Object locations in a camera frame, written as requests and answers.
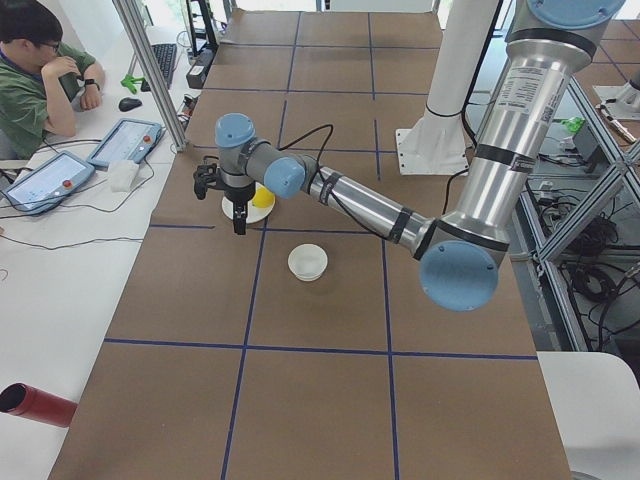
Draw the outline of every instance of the boy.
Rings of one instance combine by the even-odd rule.
[[[0,130],[18,158],[28,159],[46,133],[76,133],[71,100],[84,110],[102,103],[104,70],[91,55],[64,43],[62,26],[36,0],[0,0]]]

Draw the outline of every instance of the electronic equipment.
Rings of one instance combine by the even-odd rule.
[[[35,215],[57,206],[95,172],[93,165],[62,151],[2,191],[16,210]]]
[[[192,4],[196,3],[197,8],[192,8]],[[218,50],[215,31],[211,18],[211,7],[208,0],[182,0],[180,2],[182,10],[182,18],[184,19],[185,30],[191,44],[191,55],[198,57],[205,47],[209,48],[214,55]],[[194,23],[194,19],[200,18],[198,25]]]
[[[91,152],[87,162],[105,168],[118,160],[140,163],[156,146],[161,133],[159,123],[123,118]]]
[[[173,80],[173,70],[175,68],[178,47],[175,43],[156,43],[155,45],[151,45],[151,48],[153,49],[153,53],[156,56],[158,66],[160,67],[162,77],[167,84],[167,88],[171,88],[171,81]],[[146,80],[143,80],[142,85],[140,86],[140,90],[142,90],[143,92],[148,92],[151,90],[151,86]]]
[[[195,63],[187,73],[187,84],[189,88],[201,90],[204,87],[204,82],[207,80],[207,75],[213,64],[215,52],[212,52],[208,48],[202,49]]]

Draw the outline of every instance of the white table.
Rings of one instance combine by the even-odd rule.
[[[148,30],[152,43],[174,42],[176,33],[169,28]],[[180,46],[178,55],[181,56],[170,90],[176,108],[185,93],[199,93],[187,86],[189,64]],[[131,56],[132,47],[123,32],[108,55],[100,59],[107,74],[103,105],[77,114],[78,132],[74,138],[100,139],[123,117],[162,123],[150,92],[138,93],[142,107],[127,113],[117,108],[121,98],[133,96],[120,85]],[[134,76],[142,76],[139,64]],[[95,144],[58,148],[84,157]],[[0,219],[0,226],[10,238],[51,247],[95,238],[141,239],[174,154],[171,137],[166,134],[148,158],[152,167],[143,163],[138,174],[142,180],[151,175],[153,168],[154,177],[114,213],[56,208],[35,218]],[[44,149],[34,155],[29,166],[41,164],[53,155],[53,151]],[[106,178],[106,172],[98,172],[88,185]],[[64,204],[112,209],[125,196],[113,193],[104,182]],[[6,205],[6,200],[0,202],[0,206]],[[19,212],[0,209],[0,216],[11,215]],[[23,382],[74,401],[80,399],[139,248],[139,242],[118,241],[47,251],[0,238],[0,390]],[[46,478],[67,432],[11,415],[0,415],[0,431],[0,478],[12,480]]]

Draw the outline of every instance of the red tube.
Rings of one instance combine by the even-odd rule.
[[[0,412],[68,427],[78,405],[48,392],[14,383],[0,393]]]

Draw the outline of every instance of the hand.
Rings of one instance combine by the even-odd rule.
[[[102,105],[102,95],[96,85],[87,85],[80,97],[80,106],[83,110],[93,110]]]
[[[60,78],[67,73],[74,73],[80,76],[80,70],[76,61],[71,57],[56,57],[49,63],[42,67],[42,76],[50,76],[53,78]]]

